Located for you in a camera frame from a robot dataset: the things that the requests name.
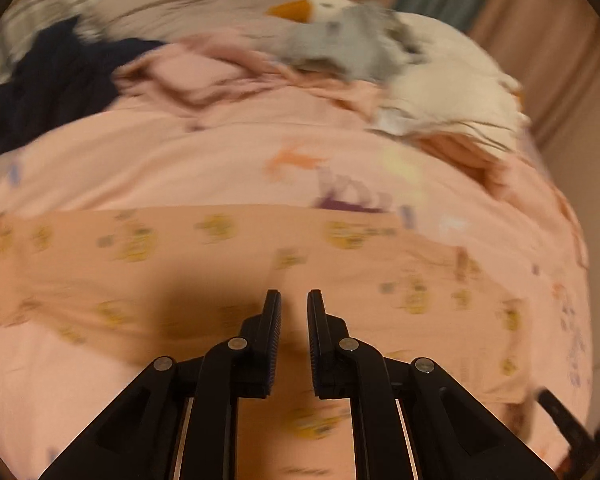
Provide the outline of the peach cartoon print garment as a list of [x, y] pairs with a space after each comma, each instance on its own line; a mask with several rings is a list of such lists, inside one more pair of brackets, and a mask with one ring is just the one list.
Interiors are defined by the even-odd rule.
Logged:
[[283, 300], [272, 396], [239, 410], [242, 479], [350, 479], [350, 408], [311, 391], [306, 296], [386, 356], [429, 356], [490, 408], [528, 389], [528, 308], [465, 247], [393, 214], [287, 206], [0, 214], [0, 454], [36, 478], [141, 368]]

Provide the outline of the pink folded garment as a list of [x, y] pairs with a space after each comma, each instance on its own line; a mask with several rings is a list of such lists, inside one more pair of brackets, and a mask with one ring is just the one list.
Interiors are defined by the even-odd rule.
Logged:
[[416, 132], [411, 141], [422, 151], [443, 160], [482, 185], [492, 196], [502, 196], [509, 168], [506, 153], [494, 154], [465, 133]]

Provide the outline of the pink printed duvet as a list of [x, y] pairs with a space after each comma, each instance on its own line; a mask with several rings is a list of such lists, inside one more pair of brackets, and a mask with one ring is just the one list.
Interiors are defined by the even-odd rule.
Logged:
[[393, 214], [465, 247], [528, 308], [524, 398], [489, 408], [557, 465], [567, 445], [527, 403], [550, 388], [579, 418], [591, 403], [588, 252], [550, 179], [509, 154], [502, 196], [417, 146], [366, 130], [359, 93], [285, 86], [216, 103], [196, 122], [136, 99], [47, 133], [0, 182], [0, 214], [287, 206]]

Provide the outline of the white goose plush toy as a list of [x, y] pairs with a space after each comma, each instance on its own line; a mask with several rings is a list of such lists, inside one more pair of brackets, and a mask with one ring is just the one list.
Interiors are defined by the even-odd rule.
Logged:
[[465, 133], [494, 154], [513, 151], [528, 124], [519, 102], [519, 82], [450, 25], [394, 12], [412, 30], [426, 61], [377, 84], [380, 100], [372, 114], [373, 129], [390, 136]]

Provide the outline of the pink crumpled garment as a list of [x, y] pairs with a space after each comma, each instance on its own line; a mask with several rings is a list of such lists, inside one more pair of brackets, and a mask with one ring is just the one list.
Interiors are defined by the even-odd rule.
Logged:
[[112, 75], [125, 98], [193, 117], [222, 102], [275, 90], [300, 80], [238, 29], [186, 36], [120, 66]]

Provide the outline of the navy blue garment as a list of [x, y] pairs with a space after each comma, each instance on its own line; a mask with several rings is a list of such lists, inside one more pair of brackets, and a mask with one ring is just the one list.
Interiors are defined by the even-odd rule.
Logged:
[[44, 133], [106, 110], [119, 96], [114, 72], [161, 47], [159, 40], [87, 40], [76, 15], [39, 32], [0, 84], [0, 156]]

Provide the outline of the grey small garment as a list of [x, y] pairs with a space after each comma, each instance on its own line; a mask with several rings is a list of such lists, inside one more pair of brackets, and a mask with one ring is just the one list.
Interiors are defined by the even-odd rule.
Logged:
[[268, 14], [294, 22], [283, 56], [300, 70], [384, 84], [426, 61], [408, 25], [375, 1], [294, 0]]

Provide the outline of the pink beige curtain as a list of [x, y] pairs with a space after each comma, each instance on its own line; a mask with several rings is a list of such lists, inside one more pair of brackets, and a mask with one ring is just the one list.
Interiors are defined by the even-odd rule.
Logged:
[[600, 16], [591, 0], [486, 0], [466, 34], [522, 83], [542, 151], [600, 142]]

